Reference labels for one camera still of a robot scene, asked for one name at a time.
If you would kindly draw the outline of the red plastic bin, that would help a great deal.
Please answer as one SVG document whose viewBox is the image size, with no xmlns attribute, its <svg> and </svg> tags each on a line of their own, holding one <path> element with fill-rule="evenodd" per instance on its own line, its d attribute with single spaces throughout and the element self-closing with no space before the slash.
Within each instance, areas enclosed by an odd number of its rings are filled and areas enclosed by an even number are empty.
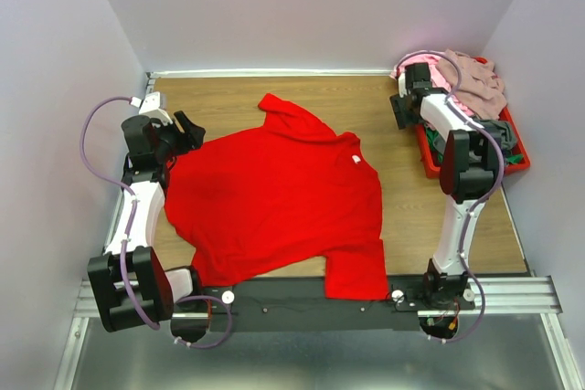
<svg viewBox="0 0 585 390">
<path fill-rule="evenodd" d="M 404 62 L 399 70 L 403 71 L 414 63 L 426 63 L 430 69 L 431 84 L 451 91 L 457 84 L 456 68 L 452 65 L 457 64 L 463 80 L 453 95 L 453 102 L 467 116 L 479 122 L 491 121 L 499 129 L 507 174 L 526 170 L 530 166 L 529 158 L 507 109 L 505 84 L 495 74 L 494 62 L 451 50 L 446 51 L 445 55 L 450 59 L 429 53 L 419 54 Z"/>
</svg>

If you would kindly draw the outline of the red t-shirt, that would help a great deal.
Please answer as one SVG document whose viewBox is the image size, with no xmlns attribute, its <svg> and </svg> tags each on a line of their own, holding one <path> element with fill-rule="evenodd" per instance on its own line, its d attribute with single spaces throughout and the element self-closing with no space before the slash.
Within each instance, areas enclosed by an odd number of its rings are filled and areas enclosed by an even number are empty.
<svg viewBox="0 0 585 390">
<path fill-rule="evenodd" d="M 324 294 L 384 300 L 382 190 L 359 138 L 268 94 L 261 126 L 204 143 L 171 172 L 165 215 L 206 287 L 323 258 Z"/>
</svg>

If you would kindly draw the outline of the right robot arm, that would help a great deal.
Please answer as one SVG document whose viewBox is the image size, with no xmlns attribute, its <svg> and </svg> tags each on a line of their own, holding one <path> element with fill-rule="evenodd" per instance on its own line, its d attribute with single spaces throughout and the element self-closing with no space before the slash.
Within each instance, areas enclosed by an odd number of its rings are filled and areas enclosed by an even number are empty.
<svg viewBox="0 0 585 390">
<path fill-rule="evenodd" d="M 501 184 L 505 160 L 497 130 L 474 121 L 445 89 L 433 86 L 428 64 L 408 65 L 398 83 L 399 93 L 390 97 L 398 127 L 425 122 L 445 141 L 440 187 L 446 210 L 439 245 L 420 287 L 422 302 L 438 310 L 464 295 L 475 226 Z"/>
</svg>

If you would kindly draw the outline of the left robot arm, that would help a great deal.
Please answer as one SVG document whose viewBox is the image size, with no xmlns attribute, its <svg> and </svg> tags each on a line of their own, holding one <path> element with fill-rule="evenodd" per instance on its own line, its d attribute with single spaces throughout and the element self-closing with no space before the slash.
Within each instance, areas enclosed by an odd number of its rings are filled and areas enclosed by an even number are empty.
<svg viewBox="0 0 585 390">
<path fill-rule="evenodd" d="M 88 263 L 90 285 L 102 325 L 117 332 L 143 324 L 154 329 L 174 307 L 195 311 L 203 299 L 192 268 L 164 270 L 153 248 L 158 217 L 176 158 L 200 148 L 205 129 L 182 111 L 164 121 L 146 114 L 122 123 L 126 154 L 122 211 L 110 243 Z"/>
</svg>

